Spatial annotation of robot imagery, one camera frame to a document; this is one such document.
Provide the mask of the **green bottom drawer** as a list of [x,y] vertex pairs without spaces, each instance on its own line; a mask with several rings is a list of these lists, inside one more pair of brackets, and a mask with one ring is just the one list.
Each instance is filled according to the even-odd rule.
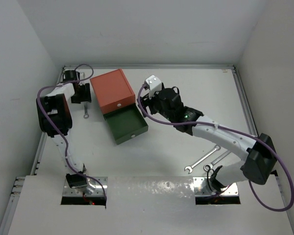
[[117,145],[148,131],[148,124],[136,104],[103,115]]

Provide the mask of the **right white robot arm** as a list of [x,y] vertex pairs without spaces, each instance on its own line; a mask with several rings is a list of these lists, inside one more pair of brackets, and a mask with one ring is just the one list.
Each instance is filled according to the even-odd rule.
[[221,193],[223,188],[242,181],[258,185],[267,182],[277,162],[270,136],[252,136],[219,125],[201,111],[185,106],[175,88],[161,86],[158,90],[150,89],[137,101],[143,116],[151,118],[153,114],[160,114],[166,119],[164,125],[213,142],[240,158],[237,163],[218,166],[208,176],[207,187],[210,191]]

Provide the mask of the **orange drawer cabinet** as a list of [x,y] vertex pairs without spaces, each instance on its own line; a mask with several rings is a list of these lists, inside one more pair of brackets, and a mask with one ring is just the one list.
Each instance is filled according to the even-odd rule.
[[90,79],[101,112],[105,115],[135,103],[135,94],[123,70]]

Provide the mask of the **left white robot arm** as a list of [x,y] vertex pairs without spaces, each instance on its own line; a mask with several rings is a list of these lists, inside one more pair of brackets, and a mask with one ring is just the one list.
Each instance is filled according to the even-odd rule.
[[68,102],[72,104],[87,104],[92,101],[90,84],[84,83],[85,74],[77,70],[63,72],[62,82],[46,96],[36,98],[37,113],[41,130],[46,133],[61,154],[66,169],[68,186],[85,193],[90,190],[89,180],[85,176],[84,163],[75,154],[71,137],[73,120]]

